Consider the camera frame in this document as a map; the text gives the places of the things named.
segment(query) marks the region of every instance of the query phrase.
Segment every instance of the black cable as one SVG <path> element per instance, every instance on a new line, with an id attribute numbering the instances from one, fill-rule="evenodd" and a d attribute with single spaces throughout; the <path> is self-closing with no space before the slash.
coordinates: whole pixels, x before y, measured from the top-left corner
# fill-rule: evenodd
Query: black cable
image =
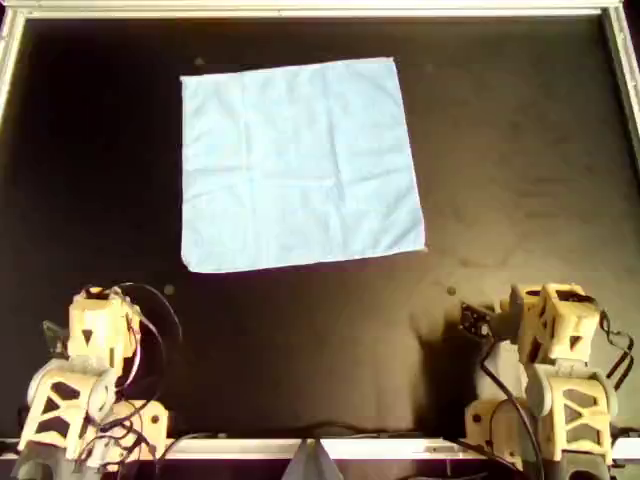
<path id="1" fill-rule="evenodd" d="M 118 297 L 120 297 L 120 299 L 123 302 L 125 302 L 127 305 L 129 305 L 130 308 L 133 308 L 133 305 L 131 305 L 131 302 L 124 295 L 122 295 L 121 293 L 118 293 L 118 292 L 113 292 L 113 294 L 118 296 Z M 100 427 L 100 431 L 109 431 L 109 430 L 115 428 L 116 426 L 121 425 L 122 423 L 126 422 L 127 420 L 130 420 L 134 416 L 138 415 L 151 402 L 153 402 L 154 400 L 156 400 L 160 396 L 160 393 L 162 392 L 162 389 L 164 387 L 164 374 L 167 371 L 167 352 L 166 352 L 166 348 L 165 348 L 165 345 L 164 345 L 164 340 L 162 339 L 162 336 L 158 333 L 158 330 L 153 325 L 153 323 L 151 323 L 144 315 L 140 315 L 140 321 L 142 323 L 144 323 L 144 325 L 149 330 L 151 330 L 151 333 L 153 333 L 153 335 L 156 337 L 156 340 L 158 340 L 158 345 L 160 346 L 160 353 L 161 353 L 161 356 L 162 356 L 162 376 L 160 377 L 160 379 L 158 381 L 158 386 L 156 388 L 156 391 L 154 392 L 154 394 L 151 397 L 147 398 L 139 407 L 136 407 L 133 411 L 129 412 L 124 417 L 120 417 L 120 418 L 117 418 L 115 420 L 111 420 L 110 422 L 105 423 L 104 425 L 102 425 Z"/>
<path id="2" fill-rule="evenodd" d="M 160 478 L 160 470 L 164 466 L 164 462 L 167 460 L 168 453 L 171 450 L 173 450 L 179 442 L 182 442 L 183 440 L 189 440 L 190 438 L 207 438 L 212 436 L 214 435 L 212 435 L 211 433 L 200 432 L 200 433 L 189 433 L 187 435 L 183 435 L 181 437 L 176 438 L 173 442 L 171 442 L 171 444 L 169 444 L 169 446 L 167 446 L 164 452 L 162 452 L 162 454 L 158 457 L 155 465 L 154 479 Z"/>
<path id="3" fill-rule="evenodd" d="M 457 438 L 445 438 L 445 440 L 447 440 L 448 442 L 451 443 L 455 443 L 456 445 L 458 445 L 459 447 L 464 448 L 465 450 L 469 450 L 470 452 L 473 453 L 477 453 L 478 455 L 487 458 L 489 460 L 493 460 L 494 462 L 497 462 L 501 465 L 504 465 L 505 467 L 507 467 L 509 470 L 511 470 L 513 473 L 515 473 L 516 475 L 518 475 L 520 478 L 526 479 L 526 476 L 524 474 L 524 472 L 522 470 L 520 470 L 518 467 L 516 467 L 513 463 L 505 460 L 502 457 L 499 457 L 498 455 L 495 455 L 493 453 L 491 453 L 490 451 L 478 446 L 478 445 L 472 445 L 470 443 L 465 442 L 464 440 L 458 440 Z"/>
<path id="4" fill-rule="evenodd" d="M 496 416 L 496 413 L 498 413 L 498 410 L 500 410 L 500 407 L 502 407 L 503 405 L 509 403 L 509 399 L 505 398 L 504 400 L 501 400 L 497 405 L 496 408 L 493 409 L 493 412 L 491 412 L 491 416 L 489 417 L 489 446 L 491 447 L 491 451 L 493 453 L 495 453 L 495 445 L 493 444 L 493 419 Z"/>
<path id="5" fill-rule="evenodd" d="M 133 402 L 131 402 L 130 400 L 125 400 L 126 403 L 128 403 L 131 407 L 136 408 L 135 404 Z M 129 446 L 129 449 L 127 450 L 127 454 L 122 458 L 121 460 L 121 464 L 118 467 L 118 475 L 116 476 L 116 480 L 120 480 L 122 478 L 122 472 L 125 469 L 126 466 L 126 462 L 127 460 L 129 460 L 129 457 L 131 456 L 131 454 L 135 451 L 135 449 L 138 449 L 138 462 L 140 461 L 140 457 L 142 456 L 142 446 L 140 445 L 141 439 L 144 438 L 144 440 L 146 441 L 147 445 L 150 445 L 149 439 L 144 435 L 144 422 L 142 421 L 142 414 L 138 413 L 138 420 L 140 422 L 140 431 L 138 432 L 139 435 L 137 436 L 136 440 L 131 442 L 131 445 Z M 133 430 L 133 421 L 130 420 L 131 422 L 131 427 Z M 149 450 L 149 453 L 151 453 L 151 455 L 155 456 L 155 451 L 152 451 L 151 449 Z"/>
<path id="6" fill-rule="evenodd" d="M 140 287 L 153 293 L 162 302 L 166 310 L 169 312 L 169 316 L 171 317 L 171 320 L 173 320 L 173 323 L 175 323 L 176 325 L 178 344 L 182 345 L 182 340 L 183 340 L 182 323 L 180 323 L 180 319 L 178 318 L 178 315 L 176 315 L 176 312 L 173 310 L 173 307 L 171 306 L 169 301 L 165 298 L 165 296 L 162 295 L 162 293 L 160 293 L 156 288 L 146 283 L 123 282 L 116 285 L 116 287 L 117 288 Z"/>
<path id="7" fill-rule="evenodd" d="M 622 354 L 618 357 L 616 362 L 611 366 L 609 372 L 607 373 L 607 378 L 611 379 L 616 374 L 616 372 L 620 369 L 622 364 L 627 361 L 627 366 L 622 371 L 618 379 L 613 385 L 614 390 L 619 390 L 622 384 L 625 382 L 631 370 L 633 369 L 634 359 L 631 351 L 635 346 L 635 341 L 633 337 L 627 332 L 623 332 L 622 330 L 612 330 L 611 329 L 611 318 L 606 310 L 600 311 L 600 322 L 599 322 L 600 330 L 602 330 L 607 337 L 607 342 L 609 345 L 617 348 L 622 352 Z M 627 346 L 621 347 L 617 342 L 615 342 L 611 337 L 621 337 L 627 339 Z"/>
<path id="8" fill-rule="evenodd" d="M 500 389 L 500 391 L 504 394 L 504 396 L 507 397 L 509 402 L 511 402 L 513 407 L 516 409 L 516 413 L 520 417 L 520 421 L 522 422 L 522 425 L 524 426 L 527 432 L 527 436 L 529 437 L 531 446 L 533 447 L 533 452 L 536 457 L 536 464 L 538 469 L 538 478 L 540 480 L 544 480 L 544 464 L 542 463 L 542 452 L 540 450 L 540 444 L 538 443 L 538 439 L 536 438 L 536 435 L 533 431 L 533 427 L 531 426 L 531 422 L 529 421 L 529 415 L 527 414 L 527 412 L 525 412 L 524 408 L 522 407 L 522 405 L 520 405 L 520 402 L 518 402 L 518 400 L 513 395 L 511 390 L 509 390 L 509 388 L 507 388 L 507 386 L 502 382 L 502 380 L 500 380 L 497 377 L 497 375 L 493 373 L 491 369 L 486 365 L 486 361 L 491 355 L 491 353 L 493 352 L 493 349 L 495 348 L 495 346 L 496 346 L 496 342 L 495 340 L 492 340 L 489 345 L 489 348 L 487 348 L 487 352 L 484 354 L 484 356 L 482 357 L 482 360 L 480 361 L 480 370 L 482 370 L 482 372 L 487 377 L 489 377 L 489 379 L 491 379 L 493 383 L 496 384 L 496 386 Z"/>
<path id="9" fill-rule="evenodd" d="M 106 440 L 106 439 L 113 440 L 118 446 L 118 448 L 120 448 L 121 450 L 124 450 L 124 448 L 122 447 L 122 443 L 120 442 L 120 440 L 122 440 L 123 438 L 124 436 L 116 437 L 114 435 L 107 435 L 107 434 L 96 435 L 91 440 L 89 440 L 89 442 L 84 447 L 82 447 L 82 450 L 80 450 L 80 453 L 78 453 L 78 456 L 76 458 L 76 466 L 79 465 L 80 463 L 85 463 L 89 459 L 89 457 L 91 456 L 91 453 L 93 452 L 93 444 L 96 443 L 98 440 Z"/>

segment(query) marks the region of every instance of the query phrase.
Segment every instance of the towel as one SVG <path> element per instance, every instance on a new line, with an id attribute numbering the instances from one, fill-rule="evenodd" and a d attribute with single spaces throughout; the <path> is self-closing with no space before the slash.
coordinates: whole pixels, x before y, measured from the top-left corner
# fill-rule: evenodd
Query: towel
<path id="1" fill-rule="evenodd" d="M 181 80 L 182 258 L 191 271 L 424 249 L 393 59 Z"/>

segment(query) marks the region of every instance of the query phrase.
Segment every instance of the aluminum frame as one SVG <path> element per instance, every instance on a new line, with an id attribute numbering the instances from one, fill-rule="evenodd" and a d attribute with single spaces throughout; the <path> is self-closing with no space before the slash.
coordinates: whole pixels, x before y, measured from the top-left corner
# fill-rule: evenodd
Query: aluminum frame
<path id="1" fill-rule="evenodd" d="M 0 122 L 27 20 L 600 15 L 608 33 L 636 163 L 640 168 L 640 71 L 621 0 L 6 0 L 5 5 L 0 30 Z M 321 441 L 336 460 L 479 458 L 442 439 L 328 438 Z M 299 439 L 192 439 L 177 444 L 168 457 L 183 460 L 290 459 L 299 443 Z M 15 457 L 3 455 L 0 458 Z"/>

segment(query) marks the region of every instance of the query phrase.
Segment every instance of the dark tabletop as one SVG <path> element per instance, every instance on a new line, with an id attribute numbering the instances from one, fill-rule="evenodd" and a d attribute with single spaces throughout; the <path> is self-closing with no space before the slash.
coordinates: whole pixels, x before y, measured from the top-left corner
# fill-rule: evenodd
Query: dark tabletop
<path id="1" fill-rule="evenodd" d="M 179 76 L 372 56 L 398 65 L 429 253 L 190 273 Z M 174 431 L 461 434 L 477 348 L 445 312 L 512 282 L 580 283 L 640 334 L 640 202 L 596 18 L 30 20 L 0 155 L 0 437 L 47 359 L 41 322 L 66 324 L 87 283 L 175 287 Z M 622 419 L 640 418 L 634 386 Z"/>

